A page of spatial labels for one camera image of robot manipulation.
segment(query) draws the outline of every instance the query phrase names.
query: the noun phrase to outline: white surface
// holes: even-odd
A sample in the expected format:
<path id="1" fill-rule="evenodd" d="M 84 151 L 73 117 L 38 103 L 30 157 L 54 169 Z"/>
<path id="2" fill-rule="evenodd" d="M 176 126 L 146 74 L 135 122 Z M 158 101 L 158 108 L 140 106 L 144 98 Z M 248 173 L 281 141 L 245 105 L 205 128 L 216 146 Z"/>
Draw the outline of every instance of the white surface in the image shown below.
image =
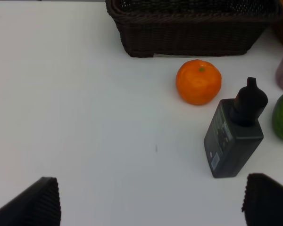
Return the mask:
<path id="1" fill-rule="evenodd" d="M 0 2 L 0 207 L 54 176 L 62 226 L 244 226 L 247 175 L 283 183 L 270 125 L 282 55 L 266 32 L 244 56 L 205 58 L 223 86 L 197 107 L 174 86 L 188 59 L 130 58 L 105 3 Z M 269 98 L 265 139 L 237 177 L 213 179 L 203 138 L 248 76 Z"/>

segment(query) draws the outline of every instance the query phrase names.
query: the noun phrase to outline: basket rim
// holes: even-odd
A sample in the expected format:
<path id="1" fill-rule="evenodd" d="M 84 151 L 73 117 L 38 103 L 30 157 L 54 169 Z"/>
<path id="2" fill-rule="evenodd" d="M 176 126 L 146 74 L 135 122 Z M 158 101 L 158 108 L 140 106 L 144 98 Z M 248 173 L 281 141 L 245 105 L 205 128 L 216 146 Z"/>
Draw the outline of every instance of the basket rim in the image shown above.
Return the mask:
<path id="1" fill-rule="evenodd" d="M 283 6 L 279 0 L 274 0 L 276 9 L 274 13 L 266 15 L 246 15 L 242 13 L 186 13 L 186 14 L 139 14 L 124 12 L 116 5 L 119 0 L 105 0 L 107 11 L 114 20 L 130 24 L 144 23 L 203 23 L 203 22 L 275 22 L 283 17 Z"/>

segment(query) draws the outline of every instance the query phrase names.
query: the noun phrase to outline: bottle cap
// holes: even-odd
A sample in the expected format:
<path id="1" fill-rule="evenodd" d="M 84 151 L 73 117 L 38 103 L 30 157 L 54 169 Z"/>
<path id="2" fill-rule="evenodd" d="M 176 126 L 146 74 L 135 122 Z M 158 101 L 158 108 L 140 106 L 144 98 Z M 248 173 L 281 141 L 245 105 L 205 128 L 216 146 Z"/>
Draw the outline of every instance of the bottle cap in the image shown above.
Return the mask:
<path id="1" fill-rule="evenodd" d="M 234 100 L 230 110 L 230 119 L 241 126 L 253 125 L 268 103 L 267 95 L 257 87 L 256 78 L 248 77 Z"/>

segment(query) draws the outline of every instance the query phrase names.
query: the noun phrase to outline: dark green bottle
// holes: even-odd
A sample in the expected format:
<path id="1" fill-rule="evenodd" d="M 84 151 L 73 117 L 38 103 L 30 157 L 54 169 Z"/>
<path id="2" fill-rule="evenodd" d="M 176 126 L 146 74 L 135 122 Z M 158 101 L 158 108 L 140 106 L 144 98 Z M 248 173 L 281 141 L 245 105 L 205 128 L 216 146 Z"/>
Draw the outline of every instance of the dark green bottle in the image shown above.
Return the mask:
<path id="1" fill-rule="evenodd" d="M 268 102 L 249 77 L 235 99 L 223 99 L 204 138 L 208 163 L 215 178 L 235 177 L 263 140 L 258 117 Z"/>

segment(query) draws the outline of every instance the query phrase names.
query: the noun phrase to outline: orange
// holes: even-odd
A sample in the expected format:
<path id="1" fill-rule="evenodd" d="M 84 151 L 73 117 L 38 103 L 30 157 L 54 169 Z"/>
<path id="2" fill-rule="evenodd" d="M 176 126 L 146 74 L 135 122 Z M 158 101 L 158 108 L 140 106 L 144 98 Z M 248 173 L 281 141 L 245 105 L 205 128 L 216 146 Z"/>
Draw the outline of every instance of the orange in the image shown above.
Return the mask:
<path id="1" fill-rule="evenodd" d="M 189 104 L 204 105 L 220 91 L 221 73 L 209 62 L 191 60 L 179 69 L 176 88 L 181 98 Z"/>

